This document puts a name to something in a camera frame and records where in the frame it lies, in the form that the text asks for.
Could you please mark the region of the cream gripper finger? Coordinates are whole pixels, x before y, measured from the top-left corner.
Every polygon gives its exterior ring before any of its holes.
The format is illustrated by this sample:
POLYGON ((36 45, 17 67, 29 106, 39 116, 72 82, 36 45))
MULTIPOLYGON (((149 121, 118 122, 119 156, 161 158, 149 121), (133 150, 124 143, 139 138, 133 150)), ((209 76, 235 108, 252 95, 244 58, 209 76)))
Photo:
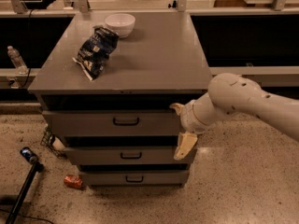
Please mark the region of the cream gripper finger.
POLYGON ((197 143, 198 137, 195 133, 179 133, 178 146, 175 150, 174 159, 179 161, 184 159, 197 143))
POLYGON ((180 104, 180 103, 173 103, 169 106, 171 109, 174 109, 176 114, 179 116, 181 114, 181 111, 184 107, 184 105, 180 104))

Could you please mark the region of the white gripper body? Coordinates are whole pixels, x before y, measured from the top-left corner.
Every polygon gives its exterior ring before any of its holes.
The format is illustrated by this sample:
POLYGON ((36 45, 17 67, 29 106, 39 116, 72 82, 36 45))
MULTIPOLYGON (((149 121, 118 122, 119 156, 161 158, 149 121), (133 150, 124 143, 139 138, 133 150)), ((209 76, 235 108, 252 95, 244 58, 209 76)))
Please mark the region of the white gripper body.
POLYGON ((183 106, 180 114, 181 126, 186 132, 202 134, 209 125, 206 123, 208 103, 191 100, 183 106))

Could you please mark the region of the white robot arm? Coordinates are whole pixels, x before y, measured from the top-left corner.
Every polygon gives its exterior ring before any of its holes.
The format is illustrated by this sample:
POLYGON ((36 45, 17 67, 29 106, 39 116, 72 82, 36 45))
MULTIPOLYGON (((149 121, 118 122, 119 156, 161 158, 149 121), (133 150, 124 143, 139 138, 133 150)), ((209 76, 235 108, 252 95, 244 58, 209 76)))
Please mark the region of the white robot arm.
POLYGON ((207 93, 182 105, 170 105, 180 117, 183 131, 178 134, 174 159, 184 159, 197 143, 198 136, 213 123, 238 113, 262 120, 273 128, 299 140, 299 101, 264 91, 247 78, 231 73, 213 77, 207 93))

